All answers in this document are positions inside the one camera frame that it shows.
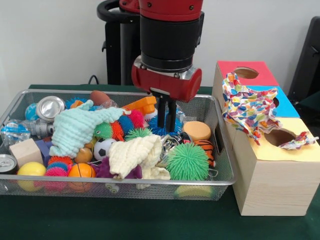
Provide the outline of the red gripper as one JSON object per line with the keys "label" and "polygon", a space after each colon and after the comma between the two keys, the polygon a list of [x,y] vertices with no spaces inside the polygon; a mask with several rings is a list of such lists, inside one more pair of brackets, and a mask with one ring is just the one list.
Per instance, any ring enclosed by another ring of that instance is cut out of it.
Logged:
{"label": "red gripper", "polygon": [[166,97],[168,100],[167,131],[174,132],[176,122],[176,101],[189,102],[192,100],[201,85],[202,70],[191,66],[183,72],[159,72],[147,68],[142,57],[138,56],[131,69],[133,84],[147,92],[158,95],[157,126],[165,127]]}

